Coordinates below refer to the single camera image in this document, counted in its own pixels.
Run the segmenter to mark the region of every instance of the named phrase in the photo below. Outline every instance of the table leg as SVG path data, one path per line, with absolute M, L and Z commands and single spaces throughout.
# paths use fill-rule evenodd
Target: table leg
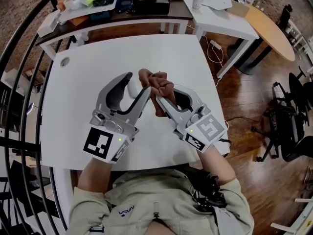
M 254 67 L 256 66 L 258 63 L 260 63 L 262 61 L 263 58 L 265 58 L 267 56 L 267 54 L 270 53 L 270 51 L 272 50 L 271 46 L 267 46 L 260 55 L 258 55 L 256 57 L 256 59 L 253 60 L 253 62 L 249 65 L 250 67 Z
M 200 41 L 203 32 L 204 30 L 200 26 L 196 25 L 192 34 L 196 35 L 197 39 Z
M 54 60 L 55 56 L 56 56 L 56 52 L 55 50 L 51 47 L 51 45 L 45 45 L 42 44 L 40 45 L 40 47 L 45 51 L 45 53 L 52 59 Z
M 293 45 L 293 47 L 296 47 L 301 42 L 302 39 L 303 37 L 300 37 L 299 40 Z
M 161 23 L 161 29 L 160 29 L 160 32 L 164 33 L 165 32 L 165 26 L 166 26 L 166 23 Z
M 168 27 L 168 34 L 172 34 L 174 31 L 174 23 L 170 23 L 169 27 Z
M 83 41 L 89 40 L 88 32 L 82 32 L 82 33 L 75 34 L 74 37 L 76 38 L 77 41 L 79 41 L 80 39 L 82 39 Z
M 254 40 L 243 40 L 240 46 L 230 56 L 229 60 L 224 64 L 222 69 L 217 73 L 217 78 L 222 78 L 224 74 L 234 65 L 234 63 L 244 54 L 244 52 L 251 46 Z
M 313 66 L 307 70 L 307 73 L 311 73 L 313 71 Z
M 257 66 L 258 63 L 262 61 L 263 58 L 266 57 L 267 54 L 272 50 L 271 46 L 267 46 L 260 55 L 256 57 L 251 63 L 245 63 L 241 65 L 238 70 L 240 70 L 242 73 L 247 74 L 247 75 L 253 75 L 255 71 L 255 67 Z
M 184 20 L 183 22 L 181 22 L 178 26 L 177 34 L 185 34 L 187 25 L 188 25 L 188 20 Z
M 244 64 L 244 62 L 252 55 L 252 53 L 260 46 L 260 44 L 263 42 L 263 39 L 260 37 L 259 39 L 255 40 L 249 49 L 246 50 L 246 52 L 242 55 L 242 57 L 235 63 L 235 67 L 239 68 L 241 65 Z M 227 48 L 227 54 L 230 56 L 231 49 Z
M 243 39 L 242 38 L 238 38 L 236 43 L 233 45 L 233 47 L 234 48 L 238 48 L 241 45 L 242 42 L 243 42 Z

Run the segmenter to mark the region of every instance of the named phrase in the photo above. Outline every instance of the forearm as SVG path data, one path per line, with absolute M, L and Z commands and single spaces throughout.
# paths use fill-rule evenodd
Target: forearm
M 234 169 L 228 161 L 212 146 L 205 152 L 198 152 L 202 167 L 210 172 L 212 176 L 218 176 L 218 183 L 224 185 L 236 178 Z
M 78 188 L 91 192 L 107 192 L 112 164 L 92 158 L 78 180 Z

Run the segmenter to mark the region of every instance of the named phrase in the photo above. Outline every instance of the cable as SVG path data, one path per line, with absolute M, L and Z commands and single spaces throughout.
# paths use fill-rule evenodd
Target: cable
M 215 87 L 217 87 L 217 85 L 219 84 L 220 80 L 221 80 L 221 78 L 219 80 L 217 80 L 217 83 L 216 83 Z
M 207 58 L 208 58 L 211 62 L 216 63 L 216 64 L 220 64 L 221 67 L 223 67 L 223 65 L 222 65 L 222 62 L 223 62 L 223 60 L 224 60 L 224 53 L 223 53 L 223 50 L 221 49 L 221 51 L 222 51 L 222 60 L 220 60 L 220 58 L 218 57 L 218 55 L 216 54 L 216 52 L 215 52 L 215 50 L 214 50 L 214 45 L 212 45 L 212 50 L 213 50 L 214 54 L 216 55 L 217 59 L 219 60 L 219 62 L 213 61 L 213 60 L 209 57 L 209 41 L 208 41 L 208 39 L 207 39 L 206 36 L 203 36 L 203 37 L 205 37 L 206 43 L 207 43 L 207 50 L 206 50 Z M 219 84 L 219 81 L 220 81 L 220 80 L 221 80 L 221 78 L 217 81 L 215 87 L 217 87 L 217 85 Z
M 216 52 L 214 51 L 214 49 L 213 49 L 213 47 L 212 47 L 212 50 L 214 51 L 214 53 L 215 53 L 215 55 L 216 55 L 216 57 L 218 58 L 218 60 L 219 60 L 219 62 L 216 62 L 216 61 L 213 61 L 210 57 L 209 57 L 209 41 L 207 40 L 207 37 L 206 36 L 204 36 L 205 37 L 205 39 L 206 39 L 206 43 L 207 43 L 207 50 L 206 50 L 206 55 L 207 55 L 207 58 L 211 61 L 211 62 L 213 62 L 213 63 L 216 63 L 216 64 L 220 64 L 222 67 L 223 67 L 223 65 L 222 65 L 222 61 L 224 60 L 224 53 L 223 53 L 223 50 L 221 49 L 221 51 L 222 51 L 222 61 L 219 59 L 219 57 L 218 57 L 218 55 L 216 54 Z
M 220 139 L 218 142 L 228 143 L 229 148 L 231 147 L 231 141 L 229 139 Z
M 224 60 L 223 49 L 221 49 L 221 51 L 222 51 L 222 60 L 219 59 L 218 55 L 217 55 L 216 52 L 214 51 L 214 46 L 212 46 L 212 50 L 213 50 L 214 54 L 216 55 L 217 59 L 219 60 L 221 66 L 223 67 L 223 65 L 222 65 L 222 62 L 223 62 L 223 60 Z
M 233 117 L 233 118 L 230 118 L 230 119 L 225 120 L 225 122 L 229 122 L 229 121 L 232 121 L 232 120 L 237 119 L 237 118 L 244 118 L 244 119 L 247 119 L 247 120 L 253 121 L 253 122 L 255 122 L 255 123 L 260 122 L 260 121 L 253 120 L 253 119 L 248 118 L 248 117 Z

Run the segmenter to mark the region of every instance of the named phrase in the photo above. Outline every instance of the paper cup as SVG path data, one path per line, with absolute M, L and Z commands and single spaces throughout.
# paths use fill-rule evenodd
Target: paper cup
M 192 7 L 196 10 L 199 10 L 202 3 L 203 3 L 203 0 L 193 0 L 192 1 Z

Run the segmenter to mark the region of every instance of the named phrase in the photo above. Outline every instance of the wooden floor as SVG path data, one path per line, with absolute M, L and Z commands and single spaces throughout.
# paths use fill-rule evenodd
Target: wooden floor
M 105 30 L 94 31 L 90 41 L 159 34 L 159 27 L 159 24 L 134 24 L 106 28 Z M 187 32 L 191 34 L 192 29 L 188 28 Z M 209 41 L 212 39 L 223 47 L 223 63 L 225 63 L 228 59 L 226 48 L 233 44 L 236 39 L 212 33 L 207 33 L 206 36 Z M 204 37 L 202 37 L 200 44 L 206 54 L 207 43 Z M 265 46 L 263 44 L 254 54 L 260 53 Z M 212 46 L 209 51 L 210 58 L 217 61 L 211 48 Z M 217 82 L 216 73 L 220 69 L 220 64 L 212 63 L 209 60 L 208 63 Z M 226 120 L 235 117 L 251 119 L 235 118 L 228 121 L 228 135 L 232 141 L 232 147 L 227 159 L 234 167 L 242 191 L 250 204 L 255 222 L 255 235 L 279 233 L 278 230 L 270 227 L 272 222 L 286 226 L 291 225 L 303 208 L 302 204 L 294 203 L 294 198 L 299 198 L 302 195 L 311 196 L 310 192 L 304 190 L 303 180 L 307 167 L 313 165 L 313 160 L 301 157 L 287 163 L 282 158 L 271 159 L 268 157 L 263 163 L 257 163 L 255 158 L 264 153 L 268 140 L 264 140 L 261 135 L 250 131 L 253 125 L 267 129 L 262 114 L 273 99 L 272 85 L 278 81 L 288 91 L 289 72 L 298 75 L 298 65 L 304 70 L 310 66 L 309 61 L 305 57 L 300 59 L 297 53 L 296 61 L 289 62 L 272 50 L 259 64 L 259 68 L 253 76 L 244 75 L 232 67 L 217 86 Z M 277 88 L 275 88 L 275 93 L 277 96 L 281 96 L 281 91 Z M 313 135 L 312 127 L 307 128 L 306 135 Z

